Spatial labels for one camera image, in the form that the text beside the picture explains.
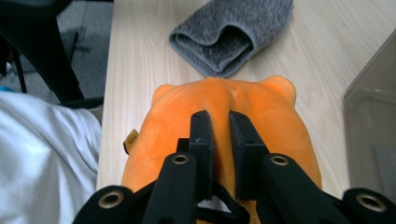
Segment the gray cloth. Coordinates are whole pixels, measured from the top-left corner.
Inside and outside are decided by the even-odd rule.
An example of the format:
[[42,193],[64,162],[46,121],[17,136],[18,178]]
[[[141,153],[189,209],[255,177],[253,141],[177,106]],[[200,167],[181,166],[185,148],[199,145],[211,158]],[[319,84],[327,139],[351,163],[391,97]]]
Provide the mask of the gray cloth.
[[292,0],[213,0],[169,36],[174,50],[206,77],[228,77],[286,26]]

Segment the light wood tabletop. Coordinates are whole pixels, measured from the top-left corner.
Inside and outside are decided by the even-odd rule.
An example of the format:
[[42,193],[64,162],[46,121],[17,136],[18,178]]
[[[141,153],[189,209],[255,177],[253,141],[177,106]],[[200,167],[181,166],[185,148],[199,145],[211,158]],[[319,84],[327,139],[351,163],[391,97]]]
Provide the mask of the light wood tabletop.
[[[114,1],[97,188],[120,184],[127,160],[122,142],[141,128],[154,90],[204,78],[168,37],[206,2]],[[295,85],[296,110],[311,136],[323,189],[336,197],[350,188],[345,91],[395,28],[395,0],[295,0],[282,36],[229,77],[281,75]]]

